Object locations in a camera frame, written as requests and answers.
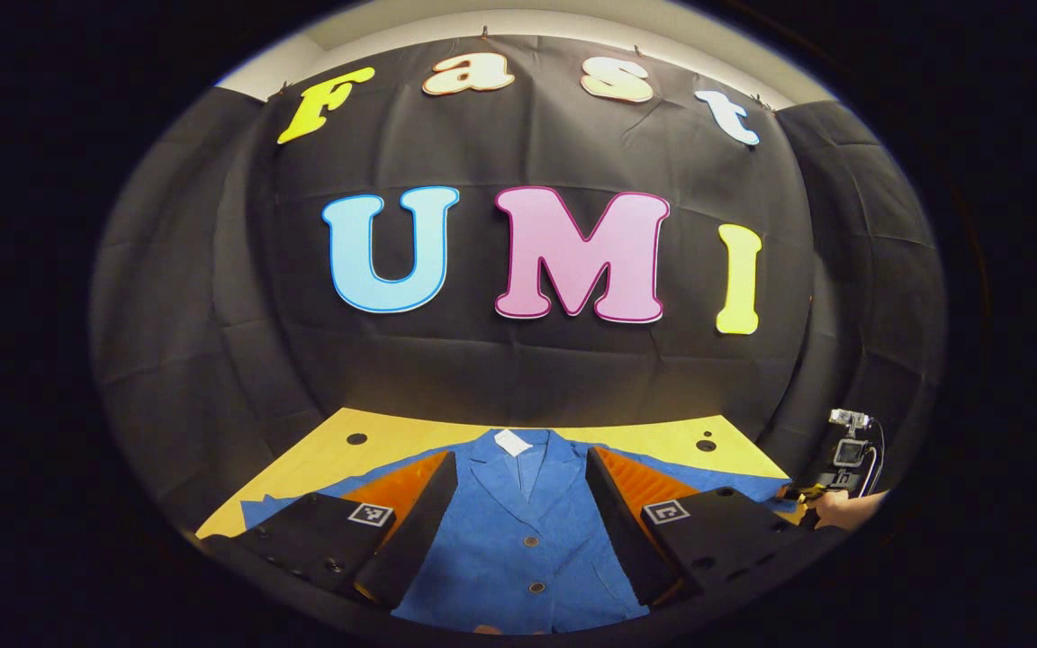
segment orange letter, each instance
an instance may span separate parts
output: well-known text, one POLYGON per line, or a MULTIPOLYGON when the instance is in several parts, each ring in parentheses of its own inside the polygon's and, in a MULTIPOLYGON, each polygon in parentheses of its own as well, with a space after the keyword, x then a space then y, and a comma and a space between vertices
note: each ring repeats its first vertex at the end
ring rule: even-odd
POLYGON ((299 110, 296 111, 296 116, 290 120, 290 126, 283 131, 283 135, 279 135, 279 144, 285 144, 296 137, 316 132, 326 123, 323 107, 326 106, 326 110, 333 111, 334 108, 341 106, 346 97, 349 97, 352 86, 355 83, 370 81, 373 77, 374 68, 363 68, 308 87, 302 93, 304 102, 299 104, 299 110))
POLYGON ((507 74, 507 58, 494 53, 448 58, 436 63, 435 71, 439 74, 423 83, 423 92, 427 94, 454 94, 467 89, 498 90, 515 79, 514 75, 507 74))
POLYGON ((583 62, 587 73, 583 87, 596 97, 620 98, 623 102, 642 103, 653 97, 654 90, 646 79, 643 65, 618 58, 594 57, 583 62))

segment blue blazer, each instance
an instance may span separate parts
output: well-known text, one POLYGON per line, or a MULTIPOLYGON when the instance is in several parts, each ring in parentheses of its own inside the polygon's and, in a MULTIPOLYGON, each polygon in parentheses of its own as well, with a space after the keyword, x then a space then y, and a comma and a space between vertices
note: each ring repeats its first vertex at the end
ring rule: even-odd
MULTIPOLYGON (((495 443, 498 431, 319 489, 339 497, 423 456, 453 452, 457 488, 419 574, 391 614, 457 631, 488 624, 503 635, 587 630, 645 615, 584 477, 588 448, 606 445, 571 442, 553 430, 514 430, 532 446, 515 458, 495 443)), ((786 480, 611 450, 700 491, 733 487, 772 509, 794 507, 773 500, 786 480)), ((296 500, 243 502, 247 529, 296 500)))

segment letter m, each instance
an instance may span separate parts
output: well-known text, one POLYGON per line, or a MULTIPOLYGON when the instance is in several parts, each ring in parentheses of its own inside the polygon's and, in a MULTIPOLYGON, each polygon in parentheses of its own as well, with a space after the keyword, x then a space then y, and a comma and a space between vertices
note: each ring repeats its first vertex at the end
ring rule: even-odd
POLYGON ((618 194, 590 237, 584 237, 555 189, 507 189, 495 204, 510 216, 510 275, 507 291, 495 300, 499 315, 535 319, 551 312, 551 300, 539 290, 544 267, 567 315, 579 315, 606 271, 596 315, 626 323, 663 316, 654 294, 658 227, 671 210, 663 198, 618 194))

